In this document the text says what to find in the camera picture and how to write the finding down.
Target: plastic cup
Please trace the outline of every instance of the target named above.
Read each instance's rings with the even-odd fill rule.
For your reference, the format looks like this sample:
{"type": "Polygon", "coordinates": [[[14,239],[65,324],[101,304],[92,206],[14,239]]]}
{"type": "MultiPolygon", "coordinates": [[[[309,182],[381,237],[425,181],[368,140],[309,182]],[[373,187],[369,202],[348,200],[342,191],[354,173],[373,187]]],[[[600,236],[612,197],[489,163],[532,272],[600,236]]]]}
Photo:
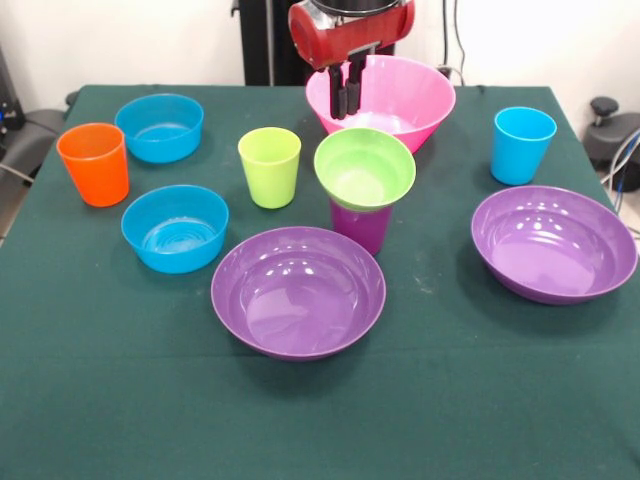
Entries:
{"type": "Polygon", "coordinates": [[[65,132],[57,143],[82,199],[110,207],[129,193],[127,153],[122,131],[107,123],[88,123],[65,132]]]}
{"type": "Polygon", "coordinates": [[[300,148],[298,136],[284,128],[264,127],[238,142],[251,199],[263,208],[281,208],[296,191],[300,148]]]}
{"type": "Polygon", "coordinates": [[[544,112],[511,107],[494,118],[491,174],[506,185],[524,185],[533,180],[551,139],[556,122],[544,112]]]}
{"type": "Polygon", "coordinates": [[[329,200],[333,230],[359,243],[371,255],[382,249],[393,206],[374,212],[354,212],[329,200]]]}
{"type": "Polygon", "coordinates": [[[413,185],[416,164],[394,136],[372,128],[347,128],[318,146],[314,167],[318,180],[339,205],[372,212],[393,205],[413,185]]]}

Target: pink bowl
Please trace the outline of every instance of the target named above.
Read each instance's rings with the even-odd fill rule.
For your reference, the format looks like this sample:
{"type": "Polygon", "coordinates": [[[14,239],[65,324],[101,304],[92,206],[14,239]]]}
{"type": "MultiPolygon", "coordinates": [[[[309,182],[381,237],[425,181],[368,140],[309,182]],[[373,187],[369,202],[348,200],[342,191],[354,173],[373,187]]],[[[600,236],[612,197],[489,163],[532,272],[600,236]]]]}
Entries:
{"type": "MultiPolygon", "coordinates": [[[[345,78],[348,64],[342,67],[345,78]]],[[[435,68],[407,58],[369,55],[362,73],[362,106],[344,120],[331,118],[329,74],[316,72],[307,82],[307,101],[329,133],[348,127],[371,127],[390,133],[411,153],[453,110],[453,86],[435,68]]]]}

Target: cup rim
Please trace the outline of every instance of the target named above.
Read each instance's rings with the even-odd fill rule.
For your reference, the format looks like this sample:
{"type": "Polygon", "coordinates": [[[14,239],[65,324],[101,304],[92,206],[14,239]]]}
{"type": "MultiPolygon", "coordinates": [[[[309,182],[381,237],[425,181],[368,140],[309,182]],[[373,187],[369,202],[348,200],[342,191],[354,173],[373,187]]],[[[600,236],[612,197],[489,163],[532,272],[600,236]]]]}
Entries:
{"type": "Polygon", "coordinates": [[[89,162],[92,160],[98,160],[98,159],[104,158],[106,156],[109,156],[115,153],[118,149],[120,149],[124,145],[124,143],[125,143],[124,132],[120,128],[118,128],[116,125],[112,123],[106,123],[106,122],[91,122],[91,123],[82,123],[80,125],[76,125],[75,127],[70,128],[69,130],[64,132],[62,135],[60,135],[60,138],[58,138],[58,141],[56,142],[56,150],[58,152],[58,155],[60,155],[63,159],[73,160],[77,162],[89,162]],[[85,128],[97,127],[97,126],[108,127],[111,130],[115,130],[116,132],[118,132],[120,134],[120,141],[118,142],[118,145],[116,145],[114,148],[112,148],[107,152],[101,153],[100,155],[94,155],[92,157],[76,157],[73,155],[67,155],[65,153],[62,153],[62,150],[60,148],[60,143],[63,141],[65,137],[67,137],[67,135],[73,132],[77,132],[78,130],[83,130],[85,128]]]}
{"type": "Polygon", "coordinates": [[[300,140],[300,137],[295,132],[292,132],[291,130],[289,130],[287,128],[283,128],[283,127],[260,127],[260,128],[254,128],[253,130],[250,130],[247,133],[245,133],[244,135],[242,135],[242,137],[240,137],[240,140],[238,140],[238,153],[240,154],[240,158],[242,160],[244,160],[245,162],[251,163],[253,165],[268,166],[268,167],[282,165],[283,163],[287,163],[287,162],[291,161],[292,159],[294,159],[297,155],[299,155],[301,149],[302,149],[302,140],[300,140]],[[275,162],[260,162],[260,161],[257,161],[255,159],[248,158],[243,153],[242,144],[247,141],[247,137],[249,135],[256,134],[258,132],[263,132],[263,131],[266,131],[266,130],[273,130],[273,131],[277,131],[277,132],[280,132],[280,133],[284,133],[284,134],[288,135],[289,137],[293,138],[295,140],[295,142],[296,142],[296,151],[295,151],[295,153],[293,153],[292,155],[290,155],[290,156],[288,156],[286,158],[283,158],[282,160],[277,160],[275,162]]]}
{"type": "Polygon", "coordinates": [[[521,107],[521,106],[513,106],[513,107],[507,107],[507,108],[503,108],[502,110],[500,110],[499,112],[497,112],[495,114],[495,116],[493,117],[493,124],[495,125],[495,127],[500,130],[500,132],[504,133],[506,136],[510,137],[510,138],[514,138],[516,140],[520,140],[523,142],[543,142],[545,140],[549,140],[551,138],[553,138],[555,136],[555,134],[558,131],[558,124],[556,123],[556,121],[553,119],[553,117],[551,115],[549,115],[546,112],[543,112],[542,110],[539,110],[537,108],[533,108],[533,107],[521,107]],[[527,138],[527,137],[519,137],[518,135],[514,135],[512,133],[507,132],[504,128],[502,128],[498,122],[498,119],[500,117],[500,115],[513,111],[513,110],[526,110],[529,112],[535,112],[536,114],[545,117],[547,120],[551,121],[551,124],[553,125],[553,129],[551,131],[551,133],[549,133],[548,135],[545,135],[543,137],[537,137],[537,138],[527,138]]]}

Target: blue bowl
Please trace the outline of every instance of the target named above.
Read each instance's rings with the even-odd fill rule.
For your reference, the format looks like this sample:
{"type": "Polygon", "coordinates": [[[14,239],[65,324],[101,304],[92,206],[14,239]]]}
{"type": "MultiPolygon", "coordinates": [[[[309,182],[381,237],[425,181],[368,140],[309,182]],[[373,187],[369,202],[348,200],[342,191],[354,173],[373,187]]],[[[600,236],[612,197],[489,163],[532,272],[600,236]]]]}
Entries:
{"type": "Polygon", "coordinates": [[[118,111],[115,124],[140,160],[170,163],[200,145],[204,110],[192,98],[171,93],[138,98],[118,111]]]}
{"type": "Polygon", "coordinates": [[[137,198],[122,216],[122,234],[140,260],[162,273],[187,273],[210,263],[224,244],[229,207],[217,193],[173,185],[137,198]]]}

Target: plastic bowl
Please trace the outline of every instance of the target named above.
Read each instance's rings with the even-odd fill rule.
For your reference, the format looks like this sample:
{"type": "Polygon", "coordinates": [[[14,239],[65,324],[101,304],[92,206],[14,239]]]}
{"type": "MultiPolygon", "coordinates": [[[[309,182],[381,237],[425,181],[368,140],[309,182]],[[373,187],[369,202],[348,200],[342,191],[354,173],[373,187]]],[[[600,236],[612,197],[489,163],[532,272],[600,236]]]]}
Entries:
{"type": "Polygon", "coordinates": [[[152,190],[122,216],[122,234],[140,260],[162,273],[187,273],[210,263],[224,243],[229,208],[217,193],[193,185],[152,190]]]}
{"type": "Polygon", "coordinates": [[[497,279],[536,302],[584,302],[633,274],[633,237],[609,209],[556,187],[524,186],[485,199],[471,221],[478,252],[497,279]]]}
{"type": "Polygon", "coordinates": [[[362,338],[384,306],[382,270],[360,245],[311,227],[260,233],[216,269],[211,300],[223,325],[268,356],[308,361],[362,338]]]}
{"type": "Polygon", "coordinates": [[[347,128],[329,135],[316,149],[314,168],[329,196],[356,212],[394,204],[416,178],[409,149],[372,128],[347,128]]]}
{"type": "Polygon", "coordinates": [[[204,110],[183,95],[162,93],[138,98],[118,111],[115,123],[127,148],[140,160],[170,163],[191,155],[200,145],[204,110]]]}
{"type": "MultiPolygon", "coordinates": [[[[348,78],[348,65],[343,65],[348,78]]],[[[373,127],[391,133],[411,153],[453,110],[456,93],[435,68],[407,58],[369,55],[362,73],[360,111],[344,120],[331,118],[329,74],[314,73],[306,86],[307,101],[328,133],[345,127],[373,127]]]]}

